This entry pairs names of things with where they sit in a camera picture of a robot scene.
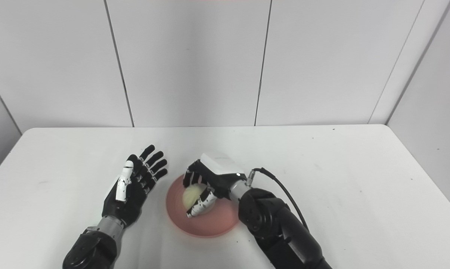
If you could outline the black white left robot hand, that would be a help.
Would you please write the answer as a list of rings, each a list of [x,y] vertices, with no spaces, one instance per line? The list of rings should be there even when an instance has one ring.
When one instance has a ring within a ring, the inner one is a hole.
[[[103,203],[102,217],[113,217],[127,228],[140,216],[144,202],[157,182],[167,175],[167,160],[154,145],[141,155],[131,154]]]

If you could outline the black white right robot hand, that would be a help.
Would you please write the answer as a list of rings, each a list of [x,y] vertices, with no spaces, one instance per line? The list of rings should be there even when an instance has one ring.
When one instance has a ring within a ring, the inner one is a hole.
[[[184,173],[185,188],[196,184],[204,184],[206,188],[187,209],[187,218],[199,216],[216,199],[228,199],[238,204],[250,187],[246,185],[245,172],[227,155],[203,153]]]

